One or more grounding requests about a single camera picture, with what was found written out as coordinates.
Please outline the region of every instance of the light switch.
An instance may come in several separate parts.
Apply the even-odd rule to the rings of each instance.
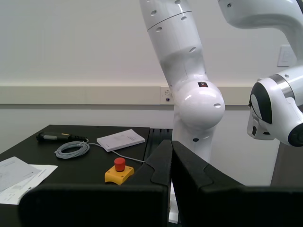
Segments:
[[[289,67],[295,65],[297,58],[290,45],[283,45],[280,49],[278,67]]]

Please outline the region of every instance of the electrical outlet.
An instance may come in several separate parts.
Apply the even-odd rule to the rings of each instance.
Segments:
[[[161,87],[160,92],[161,105],[174,105],[174,100],[169,87]]]
[[[283,45],[280,49],[278,67],[289,67],[295,65],[297,58],[290,45]]]

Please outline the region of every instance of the white booklet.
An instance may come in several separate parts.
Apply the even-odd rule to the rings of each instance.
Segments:
[[[107,152],[126,148],[139,143],[144,143],[145,139],[139,136],[132,129],[119,132],[110,136],[105,136],[97,139],[100,144]]]

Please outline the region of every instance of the yellow button base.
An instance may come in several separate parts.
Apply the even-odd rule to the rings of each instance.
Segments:
[[[133,174],[134,168],[132,167],[125,166],[125,170],[123,172],[117,172],[115,166],[113,166],[105,173],[105,182],[114,182],[121,185]]]

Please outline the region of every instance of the black table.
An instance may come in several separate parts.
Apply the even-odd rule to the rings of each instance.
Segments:
[[[145,143],[138,144],[132,147],[124,148],[118,152],[121,155],[132,157],[139,160],[144,160],[148,140],[148,152],[151,152],[151,147],[159,139],[153,140],[150,136],[150,128],[134,128],[134,127],[107,127],[107,126],[68,126],[68,125],[49,125],[41,131],[53,131],[78,136],[88,137],[92,143],[97,142],[97,138],[115,134],[128,129],[133,129],[136,133],[146,139]],[[157,131],[159,135],[171,137],[171,130]],[[0,161],[10,157],[17,157],[28,164],[35,165],[55,165],[58,168],[46,178],[42,184],[66,183],[66,184],[105,184],[104,174],[114,165],[114,160],[118,157],[114,153],[107,153],[104,149],[91,146],[90,151],[80,157],[72,159],[59,159],[54,152],[60,147],[63,142],[38,142],[36,134],[15,145],[6,152],[0,154]],[[141,163],[132,160],[126,160],[126,164],[135,169],[141,166]],[[2,227],[19,227],[21,226],[18,220],[18,206],[0,204],[0,226]]]

